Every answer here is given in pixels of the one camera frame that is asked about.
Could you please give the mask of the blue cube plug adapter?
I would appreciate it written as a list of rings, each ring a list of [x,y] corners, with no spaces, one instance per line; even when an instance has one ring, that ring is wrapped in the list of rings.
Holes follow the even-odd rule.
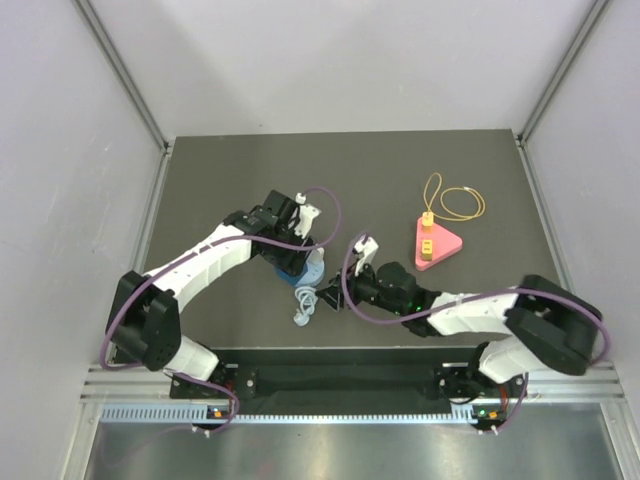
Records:
[[[300,274],[298,274],[298,275],[290,275],[290,274],[288,274],[288,273],[286,273],[286,272],[284,272],[283,270],[280,270],[280,269],[275,269],[275,272],[276,272],[276,275],[280,279],[282,279],[287,284],[289,284],[289,285],[291,285],[293,287],[295,287],[298,284],[298,282],[299,282],[299,280],[301,278]]]

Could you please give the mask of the light blue round power strip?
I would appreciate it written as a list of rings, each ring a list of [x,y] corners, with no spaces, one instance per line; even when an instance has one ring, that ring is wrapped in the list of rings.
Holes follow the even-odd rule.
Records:
[[[298,308],[294,314],[294,323],[299,327],[306,326],[315,313],[318,296],[316,287],[322,282],[325,274],[324,249],[311,252],[306,260],[303,273],[294,284],[294,297]]]

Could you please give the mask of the yellow two-port USB charger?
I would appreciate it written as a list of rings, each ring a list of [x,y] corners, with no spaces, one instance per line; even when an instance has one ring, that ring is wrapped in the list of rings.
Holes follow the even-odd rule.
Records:
[[[430,262],[433,259],[434,244],[431,239],[423,239],[420,246],[420,257],[424,262]]]

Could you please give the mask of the yellow charger with cable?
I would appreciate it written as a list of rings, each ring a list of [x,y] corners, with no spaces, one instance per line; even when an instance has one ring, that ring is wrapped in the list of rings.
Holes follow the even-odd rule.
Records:
[[[420,231],[430,233],[434,225],[434,215],[431,211],[425,211],[420,218]]]

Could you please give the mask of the pink triangular power strip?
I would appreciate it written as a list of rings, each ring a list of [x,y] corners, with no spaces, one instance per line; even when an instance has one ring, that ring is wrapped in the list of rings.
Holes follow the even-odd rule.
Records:
[[[420,246],[423,239],[431,239],[434,244],[433,259],[424,262],[420,257]],[[434,224],[430,233],[420,231],[420,218],[416,222],[414,265],[418,271],[425,271],[436,264],[458,253],[463,247],[463,240],[452,231],[439,224]]]

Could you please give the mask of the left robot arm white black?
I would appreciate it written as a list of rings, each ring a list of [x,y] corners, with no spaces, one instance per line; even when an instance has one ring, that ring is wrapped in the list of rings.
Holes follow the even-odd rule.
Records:
[[[181,332],[180,315],[229,270],[256,256],[284,274],[303,273],[316,242],[310,231],[320,215],[305,195],[271,191],[250,211],[228,215],[203,241],[177,259],[118,282],[106,328],[108,340],[149,371],[187,375],[205,396],[226,387],[218,356]]]

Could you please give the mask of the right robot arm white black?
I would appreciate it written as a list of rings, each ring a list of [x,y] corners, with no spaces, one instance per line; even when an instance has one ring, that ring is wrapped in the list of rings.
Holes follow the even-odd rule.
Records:
[[[453,294],[420,286],[397,262],[351,265],[317,295],[334,310],[377,307],[422,338],[494,334],[476,347],[463,374],[481,396],[532,371],[584,375],[602,319],[594,306],[540,275],[527,275],[498,295]]]

